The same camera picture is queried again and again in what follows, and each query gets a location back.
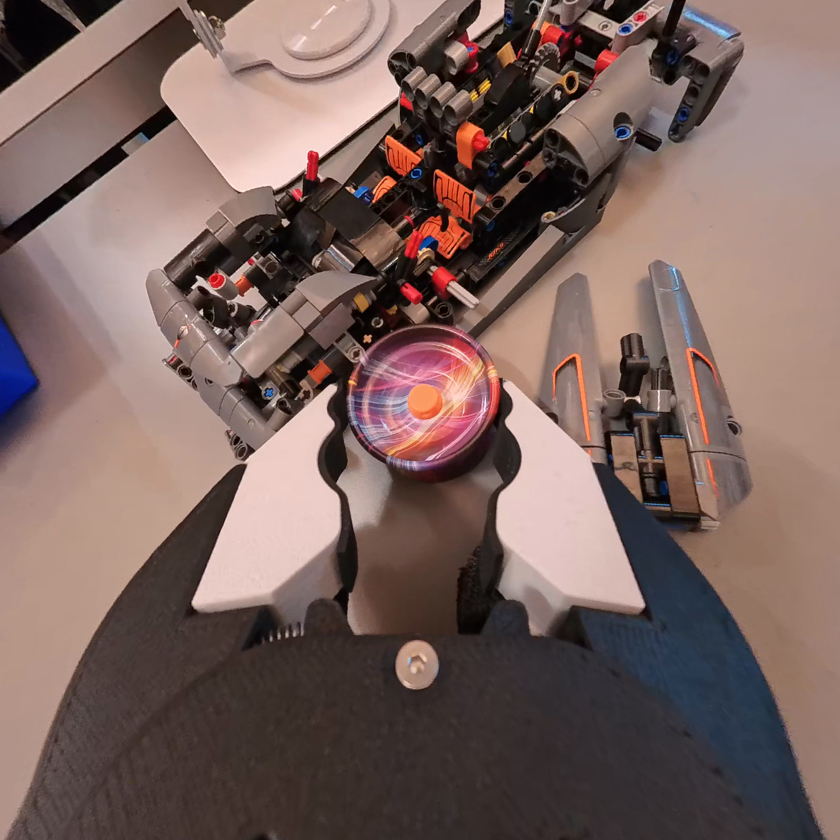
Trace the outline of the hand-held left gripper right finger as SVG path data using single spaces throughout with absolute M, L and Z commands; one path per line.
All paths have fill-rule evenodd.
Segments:
M 458 577 L 457 627 L 478 634 L 502 601 L 532 635 L 575 607 L 640 616 L 645 601 L 590 456 L 515 385 L 500 387 L 492 464 L 500 485 Z

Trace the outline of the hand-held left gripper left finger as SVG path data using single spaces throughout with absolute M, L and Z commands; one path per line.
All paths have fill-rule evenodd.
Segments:
M 329 385 L 246 464 L 192 599 L 199 613 L 270 606 L 303 623 L 311 602 L 346 610 L 358 573 L 348 498 L 346 390 Z

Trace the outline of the purple swirl yo-yo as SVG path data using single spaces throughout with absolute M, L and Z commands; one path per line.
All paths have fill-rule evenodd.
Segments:
M 346 406 L 369 455 L 404 476 L 441 482 L 484 458 L 500 393 L 497 367 L 474 338 L 428 323 L 391 332 L 363 354 Z

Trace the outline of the grey lego fin assembly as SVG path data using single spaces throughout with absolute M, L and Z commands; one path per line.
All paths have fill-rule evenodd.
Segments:
M 641 334 L 622 336 L 619 382 L 606 389 L 590 283 L 574 274 L 556 292 L 537 404 L 658 520 L 716 530 L 752 490 L 742 427 L 684 277 L 662 260 L 648 274 L 661 359 Z

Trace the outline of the grey black lego car model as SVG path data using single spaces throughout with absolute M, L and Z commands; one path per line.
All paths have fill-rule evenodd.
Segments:
M 443 2 L 387 58 L 397 120 L 350 177 L 221 205 L 147 277 L 163 363 L 245 461 L 363 353 L 431 322 L 479 335 L 598 225 L 661 86 L 683 141 L 737 69 L 739 28 L 686 2 Z

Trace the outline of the blue plastic bin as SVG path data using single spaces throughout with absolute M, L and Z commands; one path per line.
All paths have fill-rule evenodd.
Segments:
M 25 353 L 1 316 L 1 417 L 34 392 L 38 385 Z

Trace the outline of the white acrylic panel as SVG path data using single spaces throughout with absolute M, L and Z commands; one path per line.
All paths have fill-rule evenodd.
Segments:
M 195 44 L 178 2 L 117 2 L 2 91 L 2 226 L 162 110 L 165 72 Z

